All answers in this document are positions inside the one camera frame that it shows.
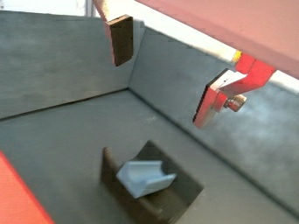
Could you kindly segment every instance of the red panel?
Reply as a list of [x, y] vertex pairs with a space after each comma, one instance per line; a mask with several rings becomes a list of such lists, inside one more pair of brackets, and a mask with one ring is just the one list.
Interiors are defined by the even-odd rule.
[[0, 151], [0, 223], [52, 224], [5, 155]]

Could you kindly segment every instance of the bolt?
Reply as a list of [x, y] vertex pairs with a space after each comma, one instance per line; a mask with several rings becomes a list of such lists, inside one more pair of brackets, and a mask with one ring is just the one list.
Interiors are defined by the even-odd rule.
[[237, 94], [233, 98], [228, 98], [224, 104], [224, 108], [229, 108], [235, 112], [240, 110], [244, 103], [247, 101], [247, 97], [243, 94]]

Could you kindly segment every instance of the metal bracket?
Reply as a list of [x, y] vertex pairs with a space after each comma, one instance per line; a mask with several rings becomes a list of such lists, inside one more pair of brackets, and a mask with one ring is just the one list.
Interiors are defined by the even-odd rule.
[[120, 66], [133, 56], [133, 18], [119, 14], [121, 13], [119, 1], [93, 0], [93, 4], [107, 25], [113, 62]]
[[236, 70], [233, 73], [225, 69], [205, 86], [192, 119], [197, 128], [204, 127], [223, 108], [239, 111], [247, 100], [241, 94], [261, 88], [275, 72], [268, 64], [244, 53], [240, 55]]

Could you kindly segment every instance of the light blue object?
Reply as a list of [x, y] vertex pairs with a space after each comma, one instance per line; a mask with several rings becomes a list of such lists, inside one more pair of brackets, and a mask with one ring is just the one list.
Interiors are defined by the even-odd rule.
[[163, 190], [173, 182], [176, 174], [165, 175], [161, 165], [163, 161], [129, 161], [123, 165], [116, 177], [135, 199]]

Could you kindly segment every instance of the gray wall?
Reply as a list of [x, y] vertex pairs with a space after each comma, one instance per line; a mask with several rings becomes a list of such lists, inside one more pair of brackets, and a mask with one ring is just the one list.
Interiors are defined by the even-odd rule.
[[99, 18], [0, 11], [0, 118], [127, 88], [135, 59], [112, 65]]
[[204, 129], [192, 125], [204, 86], [228, 66], [147, 30], [129, 88], [297, 216], [297, 96], [267, 84], [237, 113], [224, 110]]

